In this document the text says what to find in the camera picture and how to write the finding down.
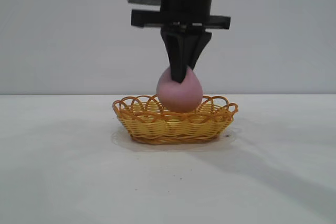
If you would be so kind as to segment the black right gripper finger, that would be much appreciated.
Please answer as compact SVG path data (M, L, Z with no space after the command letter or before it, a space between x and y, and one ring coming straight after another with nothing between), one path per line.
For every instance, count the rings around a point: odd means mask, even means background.
M193 50L190 56L190 59L188 61L188 66L191 69L194 69L196 66L196 63L203 52L204 48L207 46L207 44L210 42L212 38L212 33L210 32L203 32L201 35L198 36L195 46L193 46Z
M169 58L171 79L182 83L187 71L187 57L184 50L186 36L175 31L161 31L161 37Z

